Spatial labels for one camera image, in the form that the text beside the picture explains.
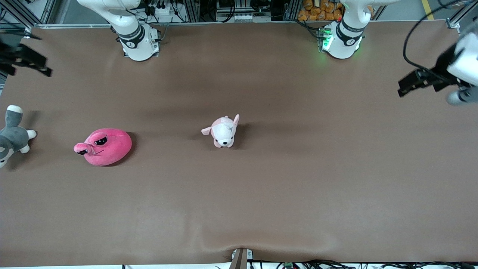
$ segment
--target yellow tape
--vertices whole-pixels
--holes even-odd
[[[432,10],[430,9],[430,4],[428,3],[428,0],[422,0],[422,4],[423,4],[423,9],[425,9],[425,14],[429,14],[430,12],[432,12]],[[433,17],[433,14],[430,14],[427,16],[427,19],[434,20],[435,18]]]

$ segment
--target stuffed animal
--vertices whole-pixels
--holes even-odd
[[[209,133],[211,133],[214,138],[214,145],[218,148],[223,146],[232,147],[238,122],[239,114],[236,115],[234,120],[225,116],[215,120],[210,127],[202,129],[201,132],[203,135],[209,135]]]
[[[25,130],[18,125],[22,122],[23,110],[16,105],[10,105],[5,113],[5,128],[0,131],[0,168],[7,164],[13,153],[30,151],[28,140],[36,137],[33,130]]]
[[[131,146],[131,137],[127,132],[105,128],[94,131],[84,143],[76,144],[73,150],[94,166],[106,166],[123,159]]]

